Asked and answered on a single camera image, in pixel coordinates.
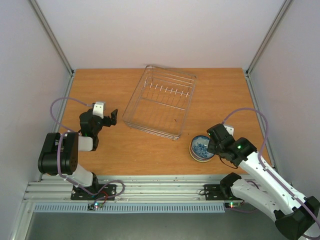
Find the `blue floral bowl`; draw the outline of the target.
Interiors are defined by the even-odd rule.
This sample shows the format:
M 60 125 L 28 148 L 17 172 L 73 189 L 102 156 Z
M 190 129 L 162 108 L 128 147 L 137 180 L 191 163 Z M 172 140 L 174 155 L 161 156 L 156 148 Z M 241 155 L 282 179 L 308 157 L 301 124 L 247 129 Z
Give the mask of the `blue floral bowl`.
M 195 136 L 190 143 L 190 150 L 194 156 L 201 161 L 210 160 L 214 154 L 208 152 L 210 138 L 205 135 L 197 135 Z

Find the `red patterned bowl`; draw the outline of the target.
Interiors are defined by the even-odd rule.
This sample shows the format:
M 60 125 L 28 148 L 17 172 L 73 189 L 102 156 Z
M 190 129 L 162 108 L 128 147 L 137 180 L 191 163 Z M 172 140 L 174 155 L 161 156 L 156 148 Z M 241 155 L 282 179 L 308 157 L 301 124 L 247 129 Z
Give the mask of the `red patterned bowl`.
M 209 157 L 201 157 L 201 156 L 198 156 L 192 148 L 189 149 L 189 153 L 191 155 L 191 157 L 196 160 L 197 162 L 200 162 L 200 163 L 205 163 L 205 162 L 208 162 L 210 161 L 213 157 L 214 157 L 214 154 L 212 154 L 211 156 Z

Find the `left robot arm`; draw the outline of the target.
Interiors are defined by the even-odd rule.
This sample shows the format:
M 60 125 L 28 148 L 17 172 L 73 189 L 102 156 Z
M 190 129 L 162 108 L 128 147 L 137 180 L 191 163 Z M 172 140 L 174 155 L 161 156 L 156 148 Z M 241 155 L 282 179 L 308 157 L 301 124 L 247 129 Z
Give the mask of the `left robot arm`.
M 96 199 L 103 186 L 99 185 L 97 175 L 79 164 L 79 152 L 96 151 L 99 145 L 98 134 L 103 127 L 117 124 L 118 110 L 110 116 L 94 114 L 91 108 L 79 116 L 79 132 L 53 132 L 46 135 L 40 156 L 38 170 L 42 174 L 60 176 L 80 188 L 89 199 Z

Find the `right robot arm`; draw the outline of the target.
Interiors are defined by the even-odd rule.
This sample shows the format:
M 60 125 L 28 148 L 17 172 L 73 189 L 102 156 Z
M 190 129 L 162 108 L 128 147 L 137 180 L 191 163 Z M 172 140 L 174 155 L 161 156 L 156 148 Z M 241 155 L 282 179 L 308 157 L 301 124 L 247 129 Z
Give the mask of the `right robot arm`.
M 289 240 L 305 237 L 306 231 L 319 222 L 319 200 L 305 196 L 286 182 L 248 139 L 235 140 L 221 123 L 209 128 L 207 134 L 210 137 L 208 152 L 243 169 L 263 188 L 251 187 L 232 172 L 220 181 L 220 191 L 225 198 L 236 197 L 251 204 L 267 215 Z

